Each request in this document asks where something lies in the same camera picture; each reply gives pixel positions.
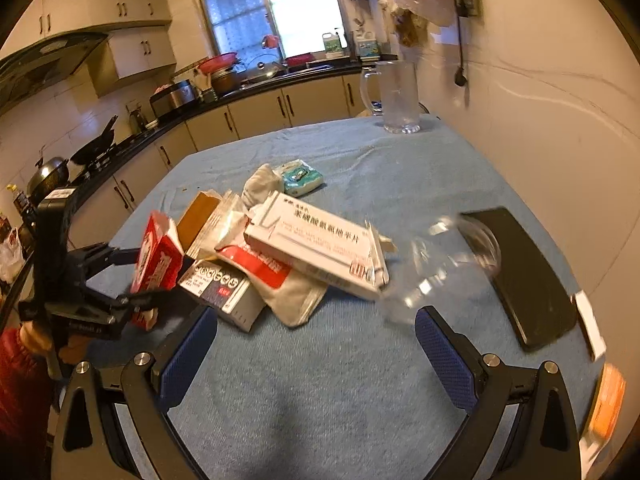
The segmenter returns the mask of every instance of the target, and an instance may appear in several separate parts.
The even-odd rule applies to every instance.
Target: clear plastic container
[[[484,224],[443,216],[423,237],[412,238],[401,261],[390,268],[378,307],[392,322],[413,324],[425,305],[481,294],[499,270],[500,247]]]

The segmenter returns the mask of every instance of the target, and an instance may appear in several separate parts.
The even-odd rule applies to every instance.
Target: black smartphone
[[[520,345],[532,352],[571,330],[577,309],[560,279],[527,232],[504,207],[462,213],[482,222],[494,234],[501,254],[492,285]],[[471,240],[467,240],[473,249]]]

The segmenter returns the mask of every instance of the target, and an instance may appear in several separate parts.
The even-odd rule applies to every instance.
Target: person
[[[60,360],[82,360],[90,338],[72,335]],[[45,475],[47,423],[54,382],[44,356],[52,340],[35,322],[7,328],[0,336],[0,477],[40,479]]]

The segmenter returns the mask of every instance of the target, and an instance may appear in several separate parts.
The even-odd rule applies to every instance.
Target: black countertop
[[[98,173],[95,173],[89,180],[86,180],[79,186],[79,189],[76,191],[77,207],[80,208],[80,206],[86,202],[86,200],[96,192],[102,184],[107,182],[107,180],[113,176],[116,171],[127,164],[138,153],[144,150],[155,140],[158,140],[165,133],[178,126],[178,124],[183,123],[188,119],[213,110],[214,108],[225,106],[235,101],[239,101],[240,99],[244,99],[245,97],[261,94],[269,90],[275,90],[277,88],[313,81],[316,79],[357,74],[362,70],[362,67],[363,64],[360,62],[350,62],[343,66],[305,70],[275,77],[263,83],[252,85],[249,88],[232,92],[231,94],[228,94],[212,103],[199,103],[197,106],[185,111],[185,113],[181,114],[179,117],[161,123],[157,128],[150,132],[145,132],[135,137],[129,137],[120,143],[126,145],[126,147],[119,152],[106,167],[101,169]]]

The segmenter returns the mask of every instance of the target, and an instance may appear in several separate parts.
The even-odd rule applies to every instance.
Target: blue gripper pad
[[[216,337],[218,320],[216,311],[205,309],[200,319],[193,325],[180,348],[177,349],[160,377],[158,402],[164,411],[182,402],[191,381]]]
[[[415,336],[453,405],[470,413],[478,400],[474,376],[424,308],[415,315]]]

